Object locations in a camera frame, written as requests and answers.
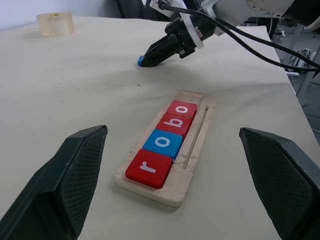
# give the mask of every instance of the letter block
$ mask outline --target letter block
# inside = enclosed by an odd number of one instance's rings
[[[167,114],[178,115],[194,119],[197,112],[197,104],[185,101],[173,100],[169,108],[166,110]]]
[[[143,148],[169,156],[174,160],[179,152],[182,141],[181,135],[155,129],[146,140]]]
[[[126,169],[125,176],[152,188],[160,189],[167,179],[171,165],[171,157],[141,149]]]
[[[165,132],[179,134],[185,139],[190,125],[191,119],[188,117],[165,113],[155,128]]]

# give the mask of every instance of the white letter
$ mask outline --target white letter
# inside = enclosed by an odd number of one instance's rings
[[[142,163],[142,165],[140,166],[140,168],[141,168],[142,170],[146,170],[146,171],[148,171],[148,172],[150,172],[150,173],[153,173],[153,174],[156,172],[155,169],[147,166],[147,162],[146,162],[146,161],[144,161],[144,162]]]
[[[171,126],[175,126],[175,127],[178,127],[178,128],[181,128],[181,125],[183,124],[184,122],[180,119],[176,119],[176,118],[173,118],[173,119],[170,119],[169,122],[165,121],[164,124],[167,124],[167,125],[171,125]]]
[[[162,143],[159,142],[160,140],[164,140],[164,141],[166,141],[166,143],[162,144]],[[159,147],[165,148],[165,147],[169,146],[170,140],[168,138],[166,138],[166,137],[160,136],[154,141],[154,143],[155,143],[155,145],[157,145]]]
[[[188,112],[188,108],[186,108],[185,106],[177,106],[175,110],[181,114],[185,114],[186,112]]]

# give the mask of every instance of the gray wall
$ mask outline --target gray wall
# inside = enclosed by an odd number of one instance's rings
[[[0,31],[36,22],[36,15],[71,12],[75,16],[119,18],[117,0],[0,0]]]

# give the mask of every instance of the black cable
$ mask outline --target black cable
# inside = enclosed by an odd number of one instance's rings
[[[275,48],[275,49],[279,49],[279,50],[281,50],[281,51],[283,51],[283,52],[286,52],[286,53],[288,53],[288,54],[291,54],[291,55],[293,55],[293,56],[295,56],[295,57],[303,60],[304,62],[306,62],[307,64],[310,64],[311,66],[313,66],[313,67],[315,67],[315,68],[320,69],[320,64],[317,64],[316,62],[314,62],[314,61],[310,60],[309,58],[307,58],[307,57],[305,57],[305,56],[297,53],[296,51],[293,51],[293,50],[291,50],[291,49],[289,49],[289,48],[286,48],[286,47],[284,47],[284,46],[280,46],[280,45],[275,44],[275,43],[273,43],[273,42],[270,42],[270,41],[261,39],[261,38],[259,38],[259,37],[252,36],[252,35],[250,35],[249,33],[246,33],[246,32],[244,32],[244,31],[240,30],[239,28],[231,25],[230,23],[228,23],[228,22],[226,22],[226,21],[223,21],[222,19],[217,19],[217,21],[218,21],[219,23],[225,25],[227,28],[235,31],[236,33],[238,33],[238,34],[240,34],[240,35],[242,35],[242,36],[244,36],[244,37],[246,37],[246,38],[248,38],[248,39],[254,40],[254,41],[256,41],[256,42],[258,42],[258,43],[261,43],[261,44],[264,44],[264,45],[268,45],[268,46],[273,47],[273,48]]]
[[[271,59],[263,56],[259,52],[255,51],[254,49],[252,49],[249,45],[247,45],[244,41],[242,41],[238,36],[236,36],[233,32],[231,32],[229,29],[227,29],[219,21],[217,21],[216,19],[211,18],[210,16],[208,16],[208,15],[202,13],[202,12],[191,10],[191,9],[184,9],[184,8],[179,8],[179,7],[168,6],[168,5],[164,4],[161,1],[159,1],[158,4],[159,4],[159,8],[162,9],[162,10],[168,10],[168,11],[178,12],[178,13],[182,13],[182,14],[194,15],[194,16],[198,16],[198,17],[201,17],[203,19],[206,19],[208,22],[210,22],[210,23],[218,26],[220,29],[222,29],[226,34],[228,34],[230,37],[232,37],[237,43],[239,43],[241,46],[243,46],[250,53],[252,53],[256,57],[266,61],[267,63],[276,65],[278,67],[295,70],[295,71],[302,71],[302,72],[318,72],[318,71],[320,71],[320,68],[295,67],[295,66],[285,65],[285,64],[279,63],[277,61],[271,60]]]

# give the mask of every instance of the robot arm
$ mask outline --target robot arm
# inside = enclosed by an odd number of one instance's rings
[[[250,17],[272,12],[283,17],[292,24],[300,23],[309,31],[320,29],[320,1],[308,0],[195,0],[198,1],[198,12],[205,13],[214,19],[221,19],[237,26]],[[170,17],[172,12],[163,10],[159,3],[186,9],[183,0],[151,0],[150,6]],[[150,46],[138,64],[141,67],[154,67],[174,54],[183,59],[202,48],[203,41],[213,34],[218,36],[224,32],[213,23],[198,16],[180,13],[165,27],[165,37]]]

